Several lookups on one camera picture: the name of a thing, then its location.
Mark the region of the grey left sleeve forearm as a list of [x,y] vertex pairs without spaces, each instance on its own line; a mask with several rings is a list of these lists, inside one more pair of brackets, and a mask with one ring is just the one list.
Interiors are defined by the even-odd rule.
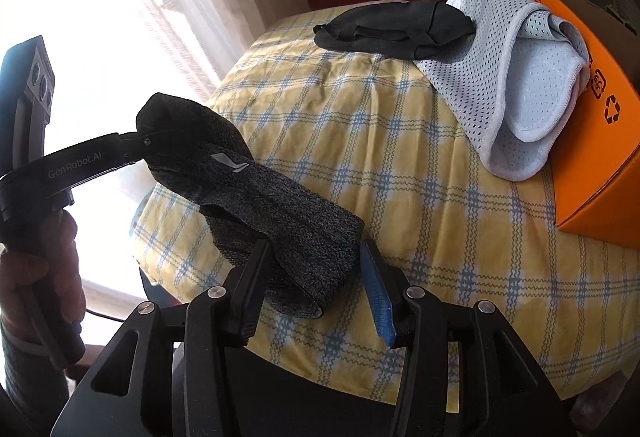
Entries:
[[66,377],[43,345],[23,342],[1,323],[6,392],[38,436],[49,436],[70,399]]

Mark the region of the person's left hand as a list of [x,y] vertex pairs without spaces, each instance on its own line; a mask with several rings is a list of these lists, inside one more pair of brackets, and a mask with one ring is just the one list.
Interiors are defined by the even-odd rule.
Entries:
[[[77,225],[68,212],[62,212],[54,234],[53,285],[61,301],[62,317],[68,323],[81,322],[86,313],[86,296],[78,269]],[[40,345],[18,289],[44,278],[48,271],[49,263],[38,256],[12,251],[1,256],[1,318],[4,327],[19,341]]]

